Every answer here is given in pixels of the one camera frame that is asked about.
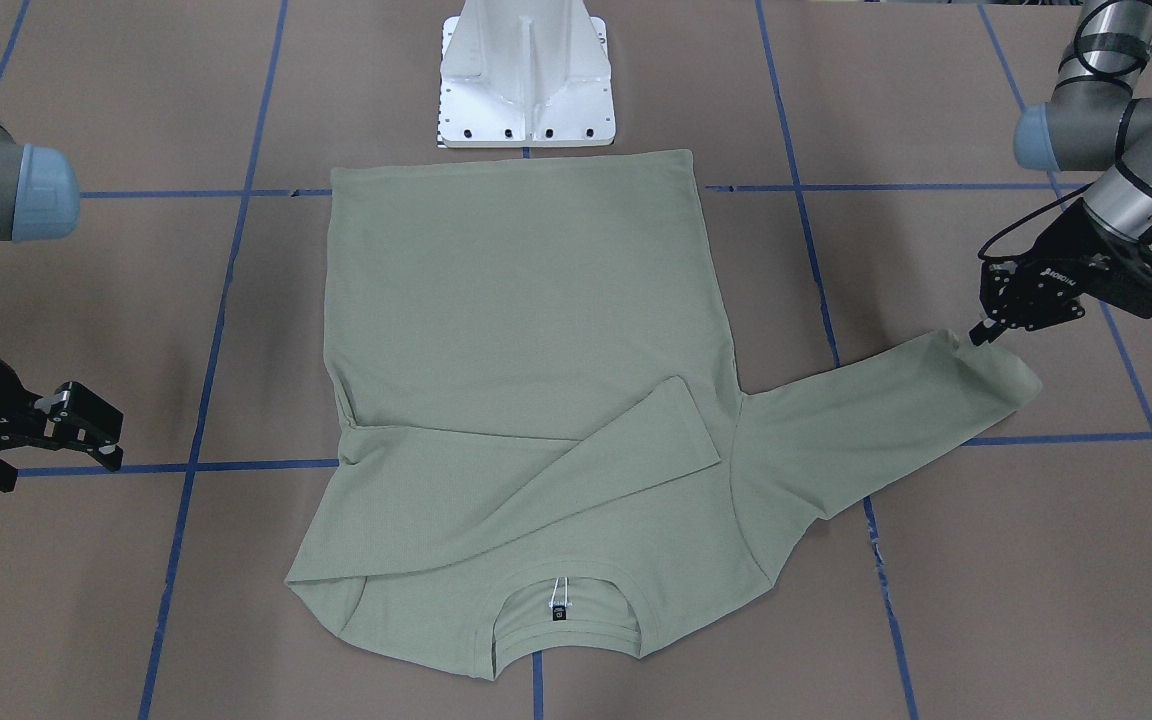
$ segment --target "cable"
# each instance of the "cable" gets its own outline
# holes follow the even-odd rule
[[[1152,8],[1152,0],[1108,0],[1107,3],[1098,6],[1098,8],[1089,13],[1085,18],[1079,21],[1078,28],[1074,29],[1074,59],[1078,60],[1078,65],[1083,65],[1083,69],[1087,70],[1087,73],[1092,73],[1092,77],[1098,79],[1115,79],[1123,77],[1127,74],[1132,74],[1136,73],[1137,70],[1143,70],[1144,65],[1146,65],[1146,62],[1149,61],[1147,58],[1136,58],[1131,65],[1121,70],[1115,70],[1115,71],[1093,68],[1092,65],[1087,61],[1087,52],[1079,46],[1079,40],[1082,40],[1083,32],[1087,31],[1087,26],[1091,26],[1092,20],[1096,18],[1096,15],[1101,14],[1102,12],[1105,12],[1106,8],[1111,8],[1111,6],[1117,3],[1145,3],[1147,6],[1151,6]],[[1149,51],[1151,51],[1152,53],[1152,44],[1149,45]]]
[[[1086,184],[1084,184],[1084,187],[1078,188],[1078,190],[1075,190],[1074,192],[1069,192],[1069,195],[1066,195],[1064,197],[1058,197],[1055,200],[1048,202],[1047,205],[1043,205],[1041,209],[1034,210],[1033,213],[1030,213],[1030,214],[1025,215],[1024,218],[1021,218],[1020,220],[1016,220],[1015,223],[1007,225],[1007,227],[1005,227],[1000,232],[995,233],[995,236],[991,237],[987,241],[984,241],[984,245],[982,245],[980,250],[977,251],[977,259],[979,259],[980,262],[984,262],[984,263],[1006,263],[1007,260],[1018,260],[1021,258],[1024,258],[1023,253],[1022,255],[986,255],[986,252],[993,247],[993,243],[1002,240],[1002,237],[1006,236],[1007,233],[1014,232],[1014,229],[1020,228],[1021,225],[1028,223],[1029,220],[1033,220],[1038,215],[1041,215],[1043,213],[1046,213],[1047,210],[1054,209],[1056,205],[1060,205],[1061,202],[1070,200],[1070,199],[1074,199],[1074,197],[1078,197],[1079,195],[1083,195],[1084,192],[1087,191],[1087,188],[1090,188],[1090,187],[1092,187],[1092,183],[1086,183]]]

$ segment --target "clothing tag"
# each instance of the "clothing tag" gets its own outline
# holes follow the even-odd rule
[[[563,584],[563,601],[558,601],[558,583]],[[554,620],[567,620],[567,606],[571,605],[567,597],[567,578],[559,575],[554,578],[554,592],[550,594],[550,614]]]

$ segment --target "white mounting plate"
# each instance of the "white mounting plate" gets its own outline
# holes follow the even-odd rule
[[[456,15],[444,22],[444,56],[458,20]],[[607,23],[596,17],[590,22],[607,55]],[[591,147],[611,145],[616,138],[611,78],[563,88],[539,109],[538,127],[531,132],[522,129],[524,106],[485,92],[479,83],[444,78],[438,109],[439,147]]]

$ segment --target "green shirt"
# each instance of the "green shirt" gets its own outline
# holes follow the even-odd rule
[[[385,655],[477,679],[567,644],[647,655],[1039,388],[937,332],[741,392],[687,151],[332,184],[340,467],[287,583]]]

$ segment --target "blue joint cap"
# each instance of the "blue joint cap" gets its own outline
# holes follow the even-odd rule
[[[1056,151],[1052,150],[1052,136],[1047,129],[1047,104],[1025,108],[1016,123],[1016,135],[1011,137],[1011,152],[1021,168],[1030,170],[1060,170]]]
[[[25,145],[20,156],[12,240],[65,237],[78,227],[78,179],[69,160],[50,147]]]

